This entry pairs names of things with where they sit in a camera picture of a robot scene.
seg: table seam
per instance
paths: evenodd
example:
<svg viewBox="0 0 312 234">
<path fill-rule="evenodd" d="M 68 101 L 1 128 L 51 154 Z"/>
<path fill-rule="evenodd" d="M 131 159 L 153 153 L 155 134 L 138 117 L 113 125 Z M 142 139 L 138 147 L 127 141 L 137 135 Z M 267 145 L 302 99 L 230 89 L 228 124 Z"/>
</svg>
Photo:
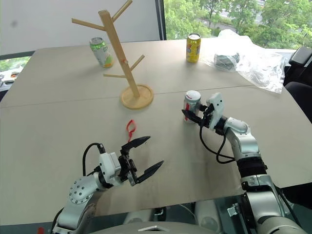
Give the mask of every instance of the table seam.
<svg viewBox="0 0 312 234">
<path fill-rule="evenodd" d="M 206 90 L 240 88 L 240 87 L 249 87 L 249 86 L 253 86 L 253 84 L 249 84 L 249 85 L 240 85 L 240 86 L 230 86 L 230 87 L 222 87 L 222 88 L 197 89 L 197 90 L 198 90 L 198 91 L 206 91 Z M 187 90 L 183 90 L 183 91 L 173 91 L 173 92 L 154 93 L 154 95 L 174 94 L 174 93 L 184 93 L 184 92 L 187 92 Z M 51 102 L 44 102 L 44 103 L 31 103 L 31 104 L 25 104 L 25 105 L 5 106 L 5 107 L 0 107 L 0 109 L 8 109 L 8 108 L 15 108 L 15 107 L 25 107 L 25 106 L 35 106 L 35 105 L 44 105 L 44 104 L 66 103 L 66 102 L 74 102 L 74 101 L 101 100 L 101 99 L 111 99 L 111 98 L 119 98 L 119 96 L 114 96 L 114 97 L 86 98 L 86 99 L 76 99 L 76 100 L 66 100 L 66 101 L 51 101 Z"/>
</svg>

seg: aluminum can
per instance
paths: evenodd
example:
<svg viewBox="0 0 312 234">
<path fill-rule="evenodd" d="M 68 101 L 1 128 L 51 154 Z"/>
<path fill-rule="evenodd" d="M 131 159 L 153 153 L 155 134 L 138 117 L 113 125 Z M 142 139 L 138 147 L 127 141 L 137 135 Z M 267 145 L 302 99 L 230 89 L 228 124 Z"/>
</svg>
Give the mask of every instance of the aluminum can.
<svg viewBox="0 0 312 234">
<path fill-rule="evenodd" d="M 201 95 L 198 91 L 195 90 L 189 90 L 185 93 L 184 95 L 184 105 L 183 109 L 187 111 L 192 111 L 195 113 L 195 115 L 198 115 L 199 113 L 199 108 L 200 108 L 200 98 Z M 195 123 L 188 118 L 184 117 L 184 120 L 187 123 Z"/>
<path fill-rule="evenodd" d="M 90 48 L 102 67 L 111 67 L 113 65 L 113 56 L 102 38 L 92 38 Z"/>
<path fill-rule="evenodd" d="M 198 62 L 201 38 L 198 33 L 190 33 L 186 39 L 186 60 Z"/>
</svg>

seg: round wooden base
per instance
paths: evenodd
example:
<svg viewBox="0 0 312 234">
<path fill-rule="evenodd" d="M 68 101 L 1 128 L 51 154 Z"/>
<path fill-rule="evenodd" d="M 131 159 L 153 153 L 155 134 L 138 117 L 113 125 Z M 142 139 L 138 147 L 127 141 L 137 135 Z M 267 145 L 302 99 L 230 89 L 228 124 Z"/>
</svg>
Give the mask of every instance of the round wooden base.
<svg viewBox="0 0 312 234">
<path fill-rule="evenodd" d="M 130 87 L 126 88 L 120 95 L 121 103 L 132 110 L 139 110 L 148 106 L 154 98 L 152 89 L 145 84 L 138 84 L 139 97 L 134 97 Z"/>
</svg>

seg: red scissors handle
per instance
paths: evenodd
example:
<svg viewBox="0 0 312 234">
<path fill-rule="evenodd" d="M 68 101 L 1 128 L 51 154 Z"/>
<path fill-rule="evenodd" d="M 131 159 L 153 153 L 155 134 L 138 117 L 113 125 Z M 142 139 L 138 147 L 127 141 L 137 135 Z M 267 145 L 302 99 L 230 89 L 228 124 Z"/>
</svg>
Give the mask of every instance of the red scissors handle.
<svg viewBox="0 0 312 234">
<path fill-rule="evenodd" d="M 136 123 L 133 119 L 131 119 L 129 121 L 129 123 L 127 124 L 127 131 L 129 133 L 129 139 L 128 139 L 128 142 L 130 142 L 131 138 L 132 138 L 132 133 L 134 133 L 134 131 L 136 130 L 137 126 L 136 126 Z"/>
</svg>

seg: green foliage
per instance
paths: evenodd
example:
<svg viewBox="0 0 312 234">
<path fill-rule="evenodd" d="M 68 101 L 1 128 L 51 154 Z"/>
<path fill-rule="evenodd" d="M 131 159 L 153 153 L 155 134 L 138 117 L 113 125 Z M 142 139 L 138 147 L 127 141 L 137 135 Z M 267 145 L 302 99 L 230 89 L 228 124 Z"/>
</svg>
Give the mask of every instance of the green foliage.
<svg viewBox="0 0 312 234">
<path fill-rule="evenodd" d="M 226 18 L 226 17 L 222 17 L 222 16 L 219 19 L 219 23 L 224 23 L 224 24 L 233 26 L 233 22 L 231 21 L 231 19 Z"/>
<path fill-rule="evenodd" d="M 199 0 L 164 0 L 167 39 L 185 39 L 190 33 L 209 37 L 208 29 L 199 18 L 205 15 Z"/>
<path fill-rule="evenodd" d="M 260 7 L 257 0 L 232 0 L 229 7 L 229 17 L 233 18 L 232 22 L 236 27 L 236 32 L 240 32 L 242 27 L 254 23 Z"/>
<path fill-rule="evenodd" d="M 264 25 L 243 27 L 240 34 L 265 48 L 312 47 L 312 3 L 308 0 L 267 0 L 262 12 Z"/>
<path fill-rule="evenodd" d="M 30 57 L 21 57 L 0 60 L 0 72 L 19 68 L 20 66 L 24 67 L 29 59 Z"/>
<path fill-rule="evenodd" d="M 200 5 L 208 11 L 207 19 L 209 20 L 209 27 L 213 20 L 214 22 L 217 22 L 216 19 L 222 12 L 222 8 L 225 6 L 226 2 L 226 0 L 200 0 Z"/>
<path fill-rule="evenodd" d="M 213 29 L 213 35 L 216 36 L 216 37 L 219 36 L 220 32 L 221 32 L 220 27 L 217 27 L 217 28 Z"/>
</svg>

